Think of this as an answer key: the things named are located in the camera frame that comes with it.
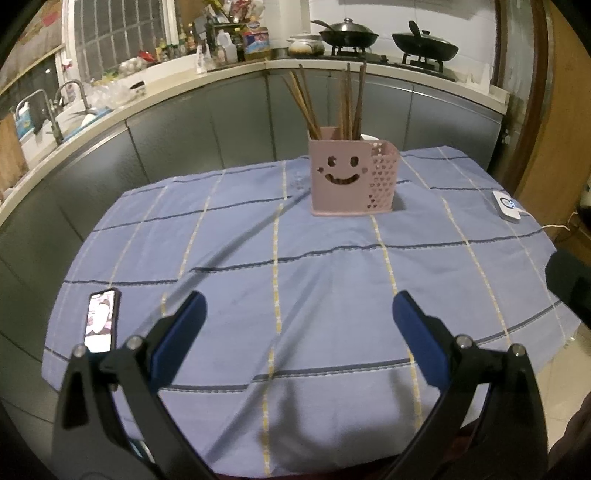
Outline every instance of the gray cabinet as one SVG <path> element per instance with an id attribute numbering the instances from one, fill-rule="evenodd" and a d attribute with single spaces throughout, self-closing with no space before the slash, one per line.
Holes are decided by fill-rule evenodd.
<path id="1" fill-rule="evenodd" d="M 271 121 L 278 160 L 308 153 L 306 122 L 281 77 L 291 82 L 288 70 L 273 70 L 268 76 Z M 308 70 L 306 79 L 316 119 L 319 125 L 328 125 L 329 74 L 321 70 Z"/>
<path id="2" fill-rule="evenodd" d="M 48 179 L 49 189 L 82 238 L 88 237 L 123 192 L 148 183 L 125 124 L 63 165 Z"/>
<path id="3" fill-rule="evenodd" d="M 361 131 L 404 148 L 413 85 L 369 75 L 363 90 Z"/>
<path id="4" fill-rule="evenodd" d="M 51 467 L 53 423 L 38 419 L 7 402 L 3 401 L 2 404 L 22 439 L 40 461 Z"/>
<path id="5" fill-rule="evenodd" d="M 42 301 L 0 260 L 0 338 L 41 362 L 51 303 Z"/>
<path id="6" fill-rule="evenodd" d="M 42 379 L 41 363 L 0 336 L 0 397 L 43 420 L 53 422 L 57 393 Z"/>
<path id="7" fill-rule="evenodd" d="M 192 90 L 127 120 L 150 182 L 222 168 L 209 92 L 208 86 Z"/>
<path id="8" fill-rule="evenodd" d="M 211 84 L 207 104 L 225 168 L 275 159 L 263 73 Z"/>
<path id="9" fill-rule="evenodd" d="M 405 150 L 448 145 L 485 170 L 501 130 L 502 115 L 446 92 L 415 86 Z"/>
<path id="10" fill-rule="evenodd" d="M 44 310 L 53 306 L 81 246 L 82 239 L 44 182 L 18 204 L 0 231 L 0 258 L 28 287 L 29 301 L 39 302 Z M 36 329 L 32 335 L 44 338 L 45 329 Z"/>

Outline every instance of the smiley face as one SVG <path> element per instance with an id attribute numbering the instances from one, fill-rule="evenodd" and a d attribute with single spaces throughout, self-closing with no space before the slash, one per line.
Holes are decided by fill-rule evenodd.
<path id="1" fill-rule="evenodd" d="M 334 167 L 337 164 L 337 159 L 336 159 L 336 157 L 330 156 L 330 157 L 328 157 L 328 160 L 326 163 L 329 167 Z M 357 157 L 357 156 L 351 157 L 349 160 L 349 164 L 352 167 L 357 167 L 359 165 L 359 157 Z M 318 172 L 324 173 L 324 167 L 319 167 Z M 361 173 L 367 173 L 367 172 L 368 172 L 367 168 L 363 167 L 361 169 Z M 335 178 L 332 173 L 327 173 L 326 175 L 324 175 L 324 178 L 326 178 L 326 180 L 333 183 L 334 185 L 351 185 L 352 183 L 355 183 L 357 180 L 359 180 L 361 178 L 361 175 L 359 175 L 358 173 L 355 173 L 354 175 L 351 175 L 349 178 L 339 179 L 339 178 Z"/>

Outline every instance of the wok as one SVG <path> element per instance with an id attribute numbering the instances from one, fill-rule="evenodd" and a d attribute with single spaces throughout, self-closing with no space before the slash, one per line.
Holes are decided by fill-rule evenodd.
<path id="1" fill-rule="evenodd" d="M 322 20 L 312 20 L 312 23 L 326 27 L 320 32 L 320 36 L 333 47 L 368 48 L 378 39 L 377 33 L 354 23 L 350 18 L 345 18 L 344 22 L 334 25 L 329 25 Z"/>
<path id="2" fill-rule="evenodd" d="M 410 32 L 392 34 L 394 42 L 404 53 L 437 61 L 448 61 L 456 56 L 459 49 L 454 44 L 433 37 L 427 30 L 421 33 L 413 20 L 408 22 L 408 26 Z"/>

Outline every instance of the phone screen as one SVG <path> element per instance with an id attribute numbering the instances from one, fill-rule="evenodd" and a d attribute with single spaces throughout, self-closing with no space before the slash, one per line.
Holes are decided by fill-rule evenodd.
<path id="1" fill-rule="evenodd" d="M 108 352 L 113 345 L 116 294 L 116 290 L 106 290 L 90 296 L 84 344 L 93 353 Z"/>

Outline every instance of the cutting board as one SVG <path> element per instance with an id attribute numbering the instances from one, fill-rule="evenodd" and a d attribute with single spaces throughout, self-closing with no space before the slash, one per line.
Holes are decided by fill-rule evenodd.
<path id="1" fill-rule="evenodd" d="M 0 200 L 1 194 L 14 186 L 27 170 L 14 117 L 9 113 L 0 121 Z"/>

